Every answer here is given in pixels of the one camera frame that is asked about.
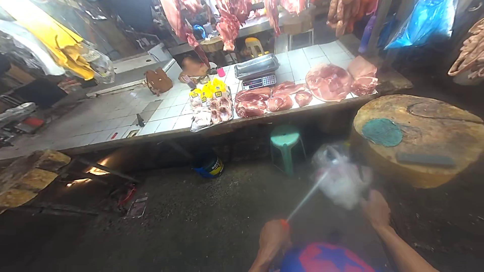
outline hand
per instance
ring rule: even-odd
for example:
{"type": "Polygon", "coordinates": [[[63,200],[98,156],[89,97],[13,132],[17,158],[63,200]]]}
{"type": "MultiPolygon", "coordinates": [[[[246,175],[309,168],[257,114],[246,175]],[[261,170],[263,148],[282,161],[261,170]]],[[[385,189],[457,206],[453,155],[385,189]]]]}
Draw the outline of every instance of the hand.
{"type": "Polygon", "coordinates": [[[371,190],[370,200],[362,199],[360,204],[368,221],[374,228],[388,227],[390,225],[390,207],[377,190],[371,190]]]}
{"type": "Polygon", "coordinates": [[[279,250],[291,247],[289,225],[285,220],[267,222],[260,232],[259,255],[272,260],[279,250]]]}

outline plastic bag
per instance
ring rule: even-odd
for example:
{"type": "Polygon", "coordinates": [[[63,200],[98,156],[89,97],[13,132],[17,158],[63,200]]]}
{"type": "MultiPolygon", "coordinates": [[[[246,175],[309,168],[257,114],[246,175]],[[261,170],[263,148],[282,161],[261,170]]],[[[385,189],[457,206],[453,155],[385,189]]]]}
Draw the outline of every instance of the plastic bag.
{"type": "Polygon", "coordinates": [[[418,0],[385,49],[424,45],[431,36],[450,38],[454,16],[453,0],[418,0]]]}
{"type": "Polygon", "coordinates": [[[348,146],[345,144],[321,146],[312,162],[318,167],[315,180],[320,190],[334,204],[347,210],[358,204],[372,180],[370,168],[349,162],[348,146]]]}

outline yellow cloth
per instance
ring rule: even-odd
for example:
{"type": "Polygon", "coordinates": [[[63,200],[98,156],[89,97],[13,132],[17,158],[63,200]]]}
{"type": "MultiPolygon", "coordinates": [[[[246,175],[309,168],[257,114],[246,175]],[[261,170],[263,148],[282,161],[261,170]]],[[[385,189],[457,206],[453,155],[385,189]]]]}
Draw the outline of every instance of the yellow cloth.
{"type": "Polygon", "coordinates": [[[46,45],[55,56],[55,62],[85,80],[94,77],[94,70],[80,55],[84,50],[79,44],[82,37],[28,0],[0,0],[0,6],[46,45]]]}

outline stainless steel tray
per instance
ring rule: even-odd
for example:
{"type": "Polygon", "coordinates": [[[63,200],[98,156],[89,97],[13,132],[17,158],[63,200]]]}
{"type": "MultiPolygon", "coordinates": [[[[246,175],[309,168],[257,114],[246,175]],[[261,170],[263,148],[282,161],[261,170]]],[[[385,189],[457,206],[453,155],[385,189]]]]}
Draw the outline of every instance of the stainless steel tray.
{"type": "Polygon", "coordinates": [[[248,60],[246,62],[237,63],[235,65],[235,77],[240,80],[246,80],[274,72],[281,64],[277,57],[271,53],[248,60]]]}

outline paint bucket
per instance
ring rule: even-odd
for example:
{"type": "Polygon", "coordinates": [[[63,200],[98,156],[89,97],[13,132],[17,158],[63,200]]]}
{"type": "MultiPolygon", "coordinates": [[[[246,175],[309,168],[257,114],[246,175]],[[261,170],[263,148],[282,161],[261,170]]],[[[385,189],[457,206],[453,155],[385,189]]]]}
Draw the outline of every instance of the paint bucket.
{"type": "Polygon", "coordinates": [[[195,155],[193,170],[204,178],[216,178],[224,171],[224,163],[213,151],[201,151],[195,155]]]}

